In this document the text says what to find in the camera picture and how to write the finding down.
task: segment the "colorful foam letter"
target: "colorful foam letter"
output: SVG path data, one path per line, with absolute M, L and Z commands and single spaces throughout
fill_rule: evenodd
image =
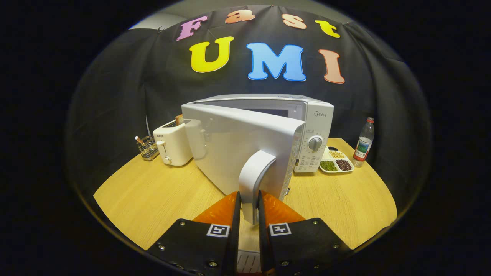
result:
M 341 71 L 339 70 L 339 54 L 329 50 L 319 50 L 319 53 L 324 56 L 324 61 L 326 62 L 324 80 L 330 83 L 344 83 L 344 78 L 341 76 Z
M 212 62 L 206 62 L 205 51 L 210 42 L 194 44 L 189 48 L 191 51 L 191 68 L 198 73 L 206 73 L 220 69 L 227 64 L 230 57 L 230 41 L 232 36 L 226 36 L 215 40 L 218 44 L 218 58 Z
M 299 29 L 307 28 L 307 25 L 303 22 L 303 19 L 298 16 L 291 15 L 291 14 L 282 14 L 281 17 L 284 19 L 283 23 L 285 23 L 290 27 L 299 28 Z
M 301 53 L 303 48 L 296 45 L 285 45 L 279 55 L 276 55 L 266 43 L 249 43 L 246 46 L 252 51 L 252 72 L 248 77 L 251 80 L 264 80 L 268 74 L 263 70 L 266 65 L 273 78 L 277 79 L 286 65 L 283 78 L 288 81 L 302 82 L 307 76 L 302 71 Z
M 208 16 L 203 16 L 203 17 L 200 17 L 200 18 L 197 18 L 197 19 L 194 19 L 194 20 L 191 20 L 189 22 L 182 24 L 181 27 L 183 29 L 181 31 L 181 35 L 179 35 L 179 37 L 176 40 L 179 41 L 179 40 L 184 39 L 186 37 L 192 36 L 194 34 L 194 32 L 192 32 L 191 30 L 199 29 L 199 27 L 201 26 L 201 22 L 206 21 L 206 20 L 208 20 Z
M 323 32 L 325 32 L 326 34 L 332 36 L 332 37 L 336 37 L 336 38 L 340 38 L 341 36 L 337 33 L 335 33 L 333 31 L 333 29 L 336 29 L 336 27 L 334 27 L 333 25 L 329 24 L 329 22 L 327 21 L 322 21 L 322 20 L 316 20 L 314 21 L 315 23 L 319 23 L 319 25 L 321 25 L 321 29 Z
M 225 23 L 232 24 L 239 21 L 248 21 L 254 19 L 255 17 L 255 15 L 252 15 L 251 10 L 238 10 L 227 14 L 227 19 L 225 19 Z

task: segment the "white toaster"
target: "white toaster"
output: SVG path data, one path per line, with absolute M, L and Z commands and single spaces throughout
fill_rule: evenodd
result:
M 153 137 L 165 164 L 182 166 L 192 158 L 184 123 L 170 121 L 154 130 Z

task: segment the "orange gripper pad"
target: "orange gripper pad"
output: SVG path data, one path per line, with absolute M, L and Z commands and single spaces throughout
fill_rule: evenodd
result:
M 193 221 L 232 226 L 236 200 L 237 192 L 235 191 L 217 201 L 203 213 L 194 218 Z
M 266 227 L 275 223 L 291 223 L 296 221 L 304 221 L 305 218 L 281 202 L 278 198 L 270 195 L 265 191 L 261 191 L 264 202 L 264 216 L 266 219 Z

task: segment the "microwave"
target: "microwave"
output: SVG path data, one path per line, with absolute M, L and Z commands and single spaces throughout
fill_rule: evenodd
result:
M 334 106 L 302 95 L 232 94 L 192 103 L 256 111 L 305 122 L 296 154 L 294 172 L 315 172 L 331 130 Z
M 225 195 L 239 191 L 257 224 L 259 189 L 283 200 L 293 172 L 314 172 L 333 105 L 300 95 L 222 95 L 182 105 L 194 162 Z

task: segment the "black fabric curtain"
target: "black fabric curtain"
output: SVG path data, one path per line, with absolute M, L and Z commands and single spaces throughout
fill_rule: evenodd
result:
M 249 9 L 250 21 L 225 23 L 227 14 Z M 306 29 L 282 22 L 282 14 L 301 17 Z M 375 119 L 375 139 L 368 163 L 387 184 L 398 213 L 416 196 L 429 171 L 431 129 L 423 92 L 408 66 L 373 33 L 356 22 L 341 24 L 308 12 L 280 6 L 249 5 L 204 14 L 194 35 L 180 41 L 181 23 L 163 31 L 132 29 L 113 41 L 80 80 L 69 110 L 66 150 L 70 177 L 93 200 L 98 187 L 138 154 L 134 137 L 181 114 L 181 105 L 222 94 L 300 94 L 334 105 L 330 137 L 355 147 L 366 117 Z M 340 38 L 321 31 L 315 20 L 336 27 Z M 197 73 L 189 48 L 208 41 L 206 60 L 218 55 L 214 41 L 233 36 L 230 59 L 222 68 Z M 285 45 L 303 48 L 304 82 L 250 80 L 248 43 L 263 42 L 279 54 Z M 338 53 L 345 83 L 324 80 L 320 49 Z

